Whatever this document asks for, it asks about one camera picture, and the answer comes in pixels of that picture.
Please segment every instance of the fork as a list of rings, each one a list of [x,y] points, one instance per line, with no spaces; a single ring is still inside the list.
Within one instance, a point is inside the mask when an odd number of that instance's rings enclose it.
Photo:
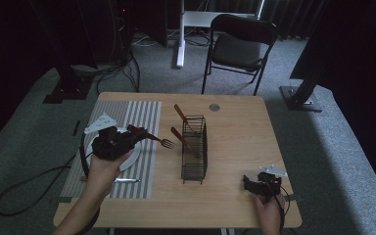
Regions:
[[[127,130],[129,130],[130,132],[138,132],[141,130],[141,128],[130,124],[127,126]],[[148,139],[159,141],[162,146],[169,148],[169,149],[173,149],[173,146],[175,146],[175,144],[172,141],[168,139],[160,139],[151,133],[148,133]]]
[[[176,136],[176,138],[178,138],[183,145],[185,145],[186,147],[188,147],[188,149],[191,150],[191,152],[194,154],[194,157],[196,159],[201,159],[202,156],[200,153],[198,153],[197,151],[195,151],[189,144],[188,144],[188,141],[186,141],[184,139],[184,137],[182,137],[182,135],[175,129],[175,127],[171,127],[170,128],[170,131]]]

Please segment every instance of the black chair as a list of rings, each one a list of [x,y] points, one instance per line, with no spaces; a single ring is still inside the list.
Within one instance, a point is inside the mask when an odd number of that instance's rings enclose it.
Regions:
[[[214,42],[214,35],[221,32]],[[268,54],[277,39],[276,25],[256,19],[221,14],[211,22],[211,43],[204,72],[203,89],[212,68],[252,75],[253,83],[259,73],[253,95],[258,93]]]

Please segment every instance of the gray striped mat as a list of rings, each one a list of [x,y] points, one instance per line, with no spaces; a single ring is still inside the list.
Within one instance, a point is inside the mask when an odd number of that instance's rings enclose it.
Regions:
[[[149,133],[158,135],[161,116],[161,102],[141,102],[141,101],[97,101],[88,125],[93,123],[103,113],[117,121],[117,127],[127,127],[129,124],[145,127]],[[88,146],[90,141],[97,135],[90,133],[84,139],[84,146]],[[137,178],[141,181],[135,184],[114,184],[114,190],[109,198],[150,198],[152,192],[152,180],[155,168],[155,154],[157,142],[152,140],[142,140],[141,152],[136,162],[124,170],[121,178]],[[69,176],[64,185],[61,197],[78,198],[85,183],[80,181],[84,175],[81,168],[79,153],[71,166]]]

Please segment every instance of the wire basket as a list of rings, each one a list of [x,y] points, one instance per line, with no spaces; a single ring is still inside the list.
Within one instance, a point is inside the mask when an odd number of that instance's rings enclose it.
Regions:
[[[186,116],[188,123],[183,123],[182,137],[188,146],[182,146],[181,178],[201,181],[206,177],[208,167],[207,126],[204,116]]]

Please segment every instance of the wooden handle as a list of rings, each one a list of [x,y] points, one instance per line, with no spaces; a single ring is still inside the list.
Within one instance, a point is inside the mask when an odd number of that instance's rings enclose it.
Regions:
[[[182,118],[182,120],[184,121],[184,123],[185,123],[185,124],[188,124],[187,117],[185,117],[185,115],[182,113],[181,109],[179,109],[179,106],[175,104],[173,107],[176,109],[176,112],[177,112],[177,113],[179,114],[179,116]]]
[[[175,129],[175,127],[171,127],[170,131],[176,136],[176,138],[178,138],[182,142],[182,144],[188,145],[186,140],[182,137],[181,134],[179,134],[179,132]]]
[[[127,130],[130,131],[131,133],[136,133],[136,132],[140,131],[141,128],[129,124],[129,125],[127,126]],[[151,134],[151,133],[148,133],[148,138],[151,139],[151,140],[158,140],[158,141],[161,141],[161,139],[159,139],[158,137],[156,137],[155,135],[153,135],[153,134]]]

